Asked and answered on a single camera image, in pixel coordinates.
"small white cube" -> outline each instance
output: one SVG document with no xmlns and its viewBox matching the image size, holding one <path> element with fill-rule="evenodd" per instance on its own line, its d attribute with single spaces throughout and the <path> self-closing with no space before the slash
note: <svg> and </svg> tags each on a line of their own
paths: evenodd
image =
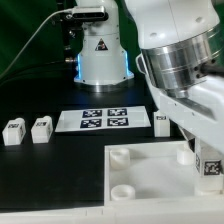
<svg viewBox="0 0 224 224">
<path fill-rule="evenodd" d="M 26 134 L 25 121 L 22 118 L 10 120 L 2 134 L 6 146 L 20 145 Z"/>
<path fill-rule="evenodd" d="M 31 129 L 33 143 L 48 143 L 52 132 L 53 125 L 51 117 L 38 118 Z"/>
<path fill-rule="evenodd" d="M 155 137 L 170 137 L 170 120 L 160 111 L 154 113 L 154 131 Z"/>
</svg>

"marker sheet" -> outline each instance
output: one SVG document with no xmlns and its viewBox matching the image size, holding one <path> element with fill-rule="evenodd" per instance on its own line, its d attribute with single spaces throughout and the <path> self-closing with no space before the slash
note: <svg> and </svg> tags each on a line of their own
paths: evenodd
<svg viewBox="0 0 224 224">
<path fill-rule="evenodd" d="M 151 127 L 144 106 L 62 111 L 56 132 Z"/>
</svg>

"black cable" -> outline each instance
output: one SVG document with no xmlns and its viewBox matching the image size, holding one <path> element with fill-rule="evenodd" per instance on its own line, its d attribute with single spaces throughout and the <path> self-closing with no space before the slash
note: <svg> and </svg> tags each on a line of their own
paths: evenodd
<svg viewBox="0 0 224 224">
<path fill-rule="evenodd" d="M 55 70 L 48 70 L 48 71 L 38 71 L 38 72 L 30 72 L 30 73 L 25 73 L 25 74 L 17 74 L 15 76 L 11 77 L 11 78 L 8 77 L 4 81 L 2 81 L 0 83 L 0 87 L 2 87 L 3 85 L 5 85 L 8 82 L 15 81 L 15 80 L 18 80 L 18 79 L 26 77 L 26 76 L 35 75 L 35 74 L 38 74 L 38 73 L 45 74 L 45 73 L 48 73 L 48 72 L 57 72 L 57 71 L 63 71 L 63 70 L 70 70 L 70 69 L 69 68 L 62 68 L 62 69 L 55 69 Z"/>
<path fill-rule="evenodd" d="M 31 36 L 31 38 L 27 41 L 27 43 L 24 45 L 24 47 L 20 50 L 20 52 L 16 55 L 16 57 L 13 59 L 13 61 L 10 63 L 10 65 L 3 71 L 2 74 L 0 74 L 0 79 L 3 79 L 5 76 L 7 76 L 8 72 L 12 68 L 12 66 L 17 62 L 19 57 L 22 55 L 22 53 L 26 50 L 26 48 L 29 46 L 29 44 L 33 41 L 35 36 L 40 32 L 40 30 L 44 27 L 44 25 L 55 15 L 61 14 L 61 13 L 71 13 L 72 9 L 66 9 L 62 11 L 57 11 L 52 13 L 50 16 L 48 16 L 44 22 L 41 23 L 41 25 L 38 27 L 38 29 L 35 31 L 35 33 Z"/>
<path fill-rule="evenodd" d="M 50 66 L 50 65 L 58 65 L 58 64 L 64 64 L 65 62 L 64 61 L 52 61 L 52 62 L 47 62 L 47 63 L 40 63 L 40 64 L 35 64 L 35 65 L 29 65 L 29 66 L 26 66 L 26 67 L 22 67 L 20 69 L 16 69 L 14 70 L 13 72 L 9 73 L 7 75 L 7 77 L 10 77 L 10 76 L 14 76 L 18 73 L 22 73 L 26 70 L 30 70 L 30 69 L 36 69 L 36 68 L 41 68 L 41 67 L 46 67 L 46 66 Z"/>
<path fill-rule="evenodd" d="M 210 64 L 203 64 L 200 70 L 201 70 L 201 73 L 206 75 L 224 77 L 224 67 L 210 65 Z"/>
</svg>

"triangle warning sticker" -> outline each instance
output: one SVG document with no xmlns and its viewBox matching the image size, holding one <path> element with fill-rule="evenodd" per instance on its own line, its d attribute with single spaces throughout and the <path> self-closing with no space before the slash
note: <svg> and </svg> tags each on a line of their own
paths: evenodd
<svg viewBox="0 0 224 224">
<path fill-rule="evenodd" d="M 108 51 L 108 48 L 102 38 L 100 39 L 98 45 L 96 46 L 96 51 Z"/>
</svg>

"black table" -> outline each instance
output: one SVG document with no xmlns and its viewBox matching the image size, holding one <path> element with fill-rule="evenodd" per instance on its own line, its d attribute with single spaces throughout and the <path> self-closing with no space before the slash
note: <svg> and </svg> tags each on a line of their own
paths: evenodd
<svg viewBox="0 0 224 224">
<path fill-rule="evenodd" d="M 46 115 L 56 127 L 63 110 L 142 106 L 152 122 L 156 110 L 144 77 L 112 93 L 89 93 L 74 87 L 70 76 L 26 79 L 0 88 L 0 128 L 22 117 L 26 136 L 20 146 L 3 144 L 0 136 L 0 209 L 27 211 L 103 205 L 104 146 L 179 140 L 154 138 L 153 128 L 53 133 L 48 144 L 33 144 L 31 128 Z"/>
</svg>

